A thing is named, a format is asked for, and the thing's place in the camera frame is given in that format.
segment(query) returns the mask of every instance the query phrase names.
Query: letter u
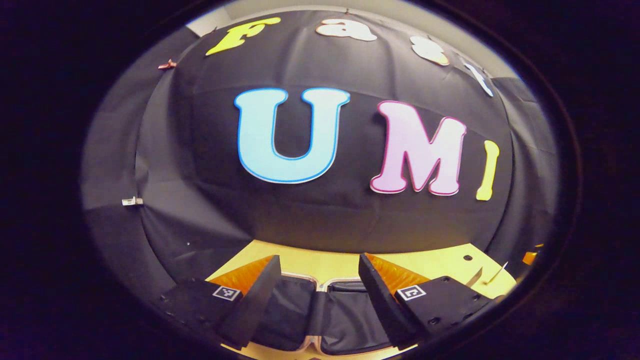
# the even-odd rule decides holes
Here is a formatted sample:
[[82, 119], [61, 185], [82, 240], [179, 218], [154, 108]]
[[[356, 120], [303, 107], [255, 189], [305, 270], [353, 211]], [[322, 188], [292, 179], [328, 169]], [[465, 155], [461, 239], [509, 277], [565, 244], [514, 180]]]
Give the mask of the letter u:
[[287, 99], [279, 88], [260, 88], [241, 93], [234, 104], [240, 109], [238, 156], [253, 176], [270, 183], [296, 184], [311, 181], [333, 164], [338, 146], [340, 107], [350, 94], [334, 88], [310, 88], [302, 99], [312, 107], [309, 150], [299, 158], [282, 156], [275, 148], [278, 105]]

